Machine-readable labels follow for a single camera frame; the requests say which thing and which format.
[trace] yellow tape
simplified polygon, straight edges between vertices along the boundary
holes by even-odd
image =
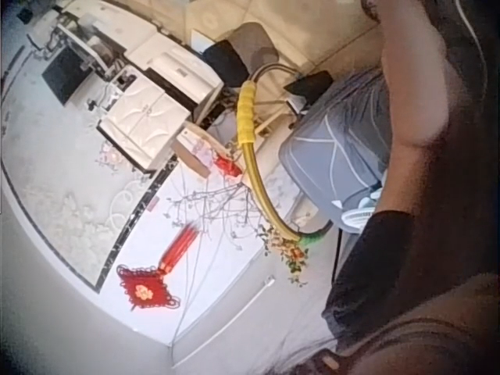
[[[237,141],[240,146],[255,143],[254,104],[257,87],[255,82],[247,80],[241,86],[237,101]]]

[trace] black sleeve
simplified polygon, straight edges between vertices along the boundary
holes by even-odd
[[[412,232],[408,213],[384,211],[368,221],[332,284],[322,314],[338,339],[337,350],[386,323],[384,300],[398,279]]]

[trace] cable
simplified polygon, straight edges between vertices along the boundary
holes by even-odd
[[[264,285],[260,288],[260,290],[257,292],[256,295],[250,299],[246,303],[245,306],[243,306],[243,309],[240,310],[238,314],[236,314],[229,322],[227,322],[222,328],[220,328],[211,338],[209,338],[207,341],[205,341],[203,344],[198,346],[193,352],[182,358],[179,362],[177,362],[175,365],[172,366],[173,369],[176,369],[178,366],[182,365],[186,361],[188,361],[190,358],[192,358],[194,355],[199,353],[206,345],[210,344],[212,341],[214,341],[216,338],[218,338],[232,323],[234,323],[256,300],[261,296],[261,294],[266,291],[267,288],[272,286],[276,280],[274,279],[273,276],[268,277],[264,281]]]
[[[479,52],[479,57],[481,59],[481,64],[483,65],[483,94],[481,95],[481,103],[482,103],[484,101],[484,98],[486,97],[486,91],[488,89],[488,65],[486,63],[486,59],[484,58],[484,53],[481,44],[479,42],[479,38],[477,37],[474,28],[470,24],[469,19],[467,18],[465,12],[463,11],[462,3],[460,2],[460,0],[455,0],[455,6],[457,11],[459,12],[460,18],[462,18],[463,23],[467,27],[467,30],[470,32],[470,35],[472,36],[472,39],[476,44],[477,51]]]

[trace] person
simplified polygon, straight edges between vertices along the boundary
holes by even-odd
[[[337,353],[320,348],[286,373],[498,372],[498,106],[485,96],[497,70],[482,66],[478,85],[479,64],[470,79],[448,62],[431,2],[375,1],[393,132],[387,179],[323,312]],[[498,63],[497,52],[476,53]]]

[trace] drawer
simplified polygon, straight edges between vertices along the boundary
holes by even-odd
[[[162,96],[163,90],[144,76],[139,76],[109,110],[107,118],[126,135]]]
[[[190,115],[187,109],[164,94],[139,120],[129,138],[154,159],[177,136]]]

